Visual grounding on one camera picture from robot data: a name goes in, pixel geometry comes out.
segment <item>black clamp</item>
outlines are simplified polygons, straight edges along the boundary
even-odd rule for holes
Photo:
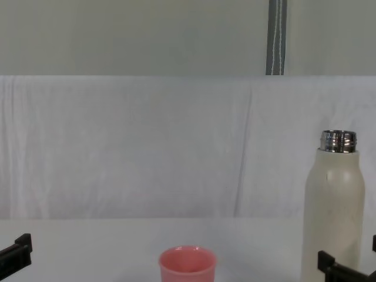
[[[376,235],[372,250],[376,251]],[[376,271],[369,276],[335,262],[335,258],[324,251],[318,252],[317,268],[325,274],[325,282],[376,282]]]
[[[0,251],[0,280],[29,266],[32,250],[31,235],[24,234],[15,240],[14,245]]]

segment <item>plastic cup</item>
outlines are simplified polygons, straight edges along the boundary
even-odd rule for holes
[[[214,282],[217,259],[199,246],[180,246],[159,257],[162,282]]]

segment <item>white table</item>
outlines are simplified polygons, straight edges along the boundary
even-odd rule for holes
[[[301,221],[283,219],[124,219],[0,221],[3,249],[31,233],[32,265],[9,282],[158,282],[159,254],[199,244],[219,259],[216,282],[295,282],[300,272]],[[365,224],[361,270],[376,270]]]

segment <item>water bottle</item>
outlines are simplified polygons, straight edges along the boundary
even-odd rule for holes
[[[364,210],[364,180],[357,135],[325,130],[308,175],[304,196],[300,282],[321,282],[317,253],[325,250],[340,264],[357,269]]]

